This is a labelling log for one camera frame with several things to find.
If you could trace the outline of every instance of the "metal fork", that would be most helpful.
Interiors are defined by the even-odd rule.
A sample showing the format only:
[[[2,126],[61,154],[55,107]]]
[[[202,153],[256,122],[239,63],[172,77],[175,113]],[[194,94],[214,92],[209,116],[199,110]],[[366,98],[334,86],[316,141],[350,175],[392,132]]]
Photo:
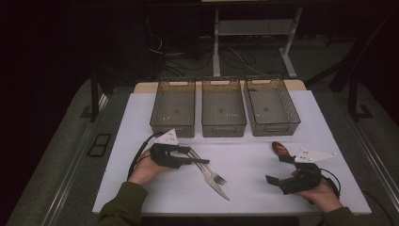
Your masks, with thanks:
[[[191,149],[191,148],[190,148],[190,153],[193,154],[193,157],[194,157],[194,158],[200,159],[200,156],[199,156],[193,149]],[[212,179],[214,179],[214,181],[215,181],[216,183],[220,184],[221,186],[223,186],[224,184],[226,184],[226,180],[225,180],[223,177],[221,177],[219,174],[213,172],[213,171],[208,167],[207,164],[201,164],[201,165],[202,165],[203,167],[205,167],[205,168],[209,171],[209,173],[211,173],[211,177],[212,177]]]

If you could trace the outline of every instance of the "white table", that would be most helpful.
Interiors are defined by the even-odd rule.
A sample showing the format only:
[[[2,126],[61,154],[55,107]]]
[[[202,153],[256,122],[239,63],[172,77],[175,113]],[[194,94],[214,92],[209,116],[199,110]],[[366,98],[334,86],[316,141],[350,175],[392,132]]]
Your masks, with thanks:
[[[181,166],[159,175],[146,185],[149,196],[142,209],[143,216],[294,216],[318,213],[303,198],[283,195],[278,187],[266,182],[266,174],[285,179],[295,170],[293,165],[279,162],[271,149],[272,141],[282,143],[291,154],[296,154],[301,147],[337,153],[336,158],[317,165],[339,178],[341,200],[345,206],[355,214],[371,213],[312,93],[293,90],[290,94],[302,120],[293,136],[254,137],[248,124],[241,138],[204,138],[200,123],[201,96],[198,93],[196,135],[179,141],[181,145],[191,146],[202,158],[211,160],[211,169],[228,181],[221,188],[231,200],[226,201],[214,192],[204,182],[197,166]],[[120,184],[126,180],[137,150],[152,134],[149,123],[154,98],[155,93],[131,94],[93,207],[94,213],[100,212],[103,205],[115,197]]]

